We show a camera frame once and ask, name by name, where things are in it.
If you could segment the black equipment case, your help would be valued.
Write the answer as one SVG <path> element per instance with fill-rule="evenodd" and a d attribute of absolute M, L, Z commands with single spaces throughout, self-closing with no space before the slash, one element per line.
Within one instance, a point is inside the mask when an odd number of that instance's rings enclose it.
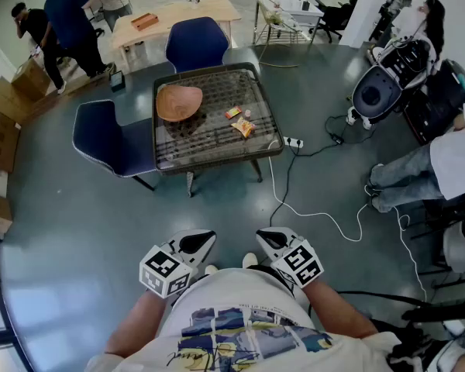
<path fill-rule="evenodd" d="M 453 126 L 465 105 L 465 70 L 445 59 L 436 74 L 416 89 L 404 108 L 404 116 L 422 145 L 432 142 Z"/>

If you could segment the person's black shorts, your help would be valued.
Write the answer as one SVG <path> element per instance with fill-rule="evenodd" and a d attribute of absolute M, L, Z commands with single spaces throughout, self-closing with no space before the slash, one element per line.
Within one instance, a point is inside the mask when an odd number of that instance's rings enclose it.
<path fill-rule="evenodd" d="M 293 287 L 290 287 L 286 281 L 283 279 L 283 277 L 272 267 L 267 267 L 263 265 L 252 265 L 249 267 L 251 270 L 256 270 L 263 272 L 272 278 L 274 278 L 276 281 L 278 281 L 285 289 L 288 290 L 288 292 L 291 294 L 292 297 L 294 297 L 294 292 L 293 292 Z"/>

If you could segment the blue chair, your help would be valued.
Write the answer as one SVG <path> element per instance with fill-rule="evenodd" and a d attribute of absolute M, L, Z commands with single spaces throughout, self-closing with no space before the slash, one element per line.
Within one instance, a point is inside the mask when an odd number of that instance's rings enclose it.
<path fill-rule="evenodd" d="M 176 73 L 223 65 L 229 39 L 210 17 L 175 23 L 167 38 L 165 55 Z"/>
<path fill-rule="evenodd" d="M 85 159 L 120 178 L 132 178 L 145 188 L 155 188 L 141 176 L 156 170 L 153 120 L 118 124 L 110 99 L 78 106 L 72 134 L 74 149 Z"/>

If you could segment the grey office chair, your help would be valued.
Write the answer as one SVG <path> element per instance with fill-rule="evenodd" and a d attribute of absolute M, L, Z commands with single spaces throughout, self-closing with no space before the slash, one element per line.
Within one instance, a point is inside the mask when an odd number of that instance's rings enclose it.
<path fill-rule="evenodd" d="M 442 288 L 465 284 L 465 195 L 452 201 L 426 201 L 424 203 L 426 219 L 424 224 L 429 230 L 413 239 L 432 236 L 441 239 L 440 251 L 432 262 L 436 268 L 424 271 L 419 276 L 442 274 L 448 277 L 455 274 L 455 281 L 442 281 L 432 284 L 437 291 Z"/>

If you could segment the person's right forearm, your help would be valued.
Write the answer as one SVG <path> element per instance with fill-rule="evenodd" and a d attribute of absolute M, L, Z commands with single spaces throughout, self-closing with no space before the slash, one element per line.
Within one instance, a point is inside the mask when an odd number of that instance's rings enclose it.
<path fill-rule="evenodd" d="M 374 324 L 319 279 L 302 288 L 326 332 L 363 339 L 378 333 Z"/>

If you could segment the black tripod stand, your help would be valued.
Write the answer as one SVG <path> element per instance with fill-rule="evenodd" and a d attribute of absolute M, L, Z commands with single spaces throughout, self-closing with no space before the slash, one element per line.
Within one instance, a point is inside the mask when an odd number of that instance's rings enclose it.
<path fill-rule="evenodd" d="M 392 332 L 400 340 L 387 358 L 392 372 L 465 372 L 465 299 L 431 304 L 400 295 L 363 294 L 414 306 L 402 315 L 403 327 L 371 320 L 378 331 Z M 435 339 L 419 328 L 435 322 L 442 324 L 448 339 Z"/>

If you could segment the black and white robot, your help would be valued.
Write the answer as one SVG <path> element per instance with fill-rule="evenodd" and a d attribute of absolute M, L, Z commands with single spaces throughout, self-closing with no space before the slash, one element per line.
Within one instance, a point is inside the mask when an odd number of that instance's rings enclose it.
<path fill-rule="evenodd" d="M 361 120 L 365 129 L 371 129 L 403 96 L 425 83 L 436 62 L 435 48 L 426 36 L 403 36 L 388 42 L 354 88 L 346 123 L 351 126 Z"/>

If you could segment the orange patterned snack packet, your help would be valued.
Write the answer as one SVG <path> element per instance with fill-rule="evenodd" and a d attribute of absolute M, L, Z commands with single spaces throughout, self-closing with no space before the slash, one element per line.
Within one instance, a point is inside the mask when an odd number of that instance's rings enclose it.
<path fill-rule="evenodd" d="M 237 129 L 244 138 L 248 138 L 256 128 L 252 122 L 244 119 L 243 117 L 239 117 L 236 122 L 231 124 L 231 127 Z"/>

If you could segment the orange wooden box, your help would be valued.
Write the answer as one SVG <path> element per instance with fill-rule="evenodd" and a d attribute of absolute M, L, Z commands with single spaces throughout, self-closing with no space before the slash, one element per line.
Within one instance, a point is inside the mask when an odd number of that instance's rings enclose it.
<path fill-rule="evenodd" d="M 155 25 L 159 22 L 158 16 L 152 13 L 146 13 L 131 21 L 131 25 L 138 31 L 143 31 L 148 27 Z"/>

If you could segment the dark teal box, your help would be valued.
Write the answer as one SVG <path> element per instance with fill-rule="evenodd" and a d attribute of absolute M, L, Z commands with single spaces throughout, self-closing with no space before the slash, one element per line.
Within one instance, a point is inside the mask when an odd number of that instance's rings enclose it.
<path fill-rule="evenodd" d="M 126 87 L 125 75 L 122 71 L 116 71 L 109 76 L 112 92 L 121 91 Z"/>

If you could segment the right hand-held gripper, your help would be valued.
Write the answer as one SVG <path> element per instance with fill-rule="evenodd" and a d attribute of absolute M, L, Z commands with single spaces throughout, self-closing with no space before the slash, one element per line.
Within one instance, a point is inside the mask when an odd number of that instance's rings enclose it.
<path fill-rule="evenodd" d="M 272 261 L 271 267 L 285 280 L 304 288 L 323 274 L 324 268 L 306 239 L 285 251 L 294 239 L 297 234 L 287 227 L 268 227 L 256 232 L 257 242 Z"/>

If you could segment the person's white printed shirt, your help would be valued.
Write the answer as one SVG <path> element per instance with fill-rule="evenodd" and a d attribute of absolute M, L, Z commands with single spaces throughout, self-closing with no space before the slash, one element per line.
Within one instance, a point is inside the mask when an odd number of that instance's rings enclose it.
<path fill-rule="evenodd" d="M 317 330 L 278 280 L 231 268 L 186 290 L 142 349 L 94 356 L 84 372 L 393 372 L 399 343 L 392 332 Z"/>

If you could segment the wooden bowl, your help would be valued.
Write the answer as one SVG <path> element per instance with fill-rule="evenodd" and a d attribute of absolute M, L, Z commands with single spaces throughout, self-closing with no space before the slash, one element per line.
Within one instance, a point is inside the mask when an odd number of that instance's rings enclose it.
<path fill-rule="evenodd" d="M 157 93 L 158 116 L 164 121 L 180 122 L 193 116 L 202 104 L 200 88 L 166 85 Z"/>

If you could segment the black office chair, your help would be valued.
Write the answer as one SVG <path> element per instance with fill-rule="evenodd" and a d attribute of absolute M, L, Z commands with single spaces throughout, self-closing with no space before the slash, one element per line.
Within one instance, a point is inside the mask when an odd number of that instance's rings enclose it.
<path fill-rule="evenodd" d="M 318 3 L 319 10 L 323 13 L 317 29 L 321 29 L 326 33 L 329 43 L 332 43 L 332 33 L 341 39 L 342 35 L 339 31 L 346 28 L 358 0 L 349 0 L 340 7 L 326 6 L 321 0 L 315 1 Z"/>

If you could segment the person's left forearm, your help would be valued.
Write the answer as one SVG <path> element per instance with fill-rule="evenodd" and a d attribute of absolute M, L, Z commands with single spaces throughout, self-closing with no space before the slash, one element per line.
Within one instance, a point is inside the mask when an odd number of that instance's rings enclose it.
<path fill-rule="evenodd" d="M 140 351 L 156 337 L 166 306 L 166 299 L 145 291 L 110 335 L 104 353 L 127 358 Z"/>

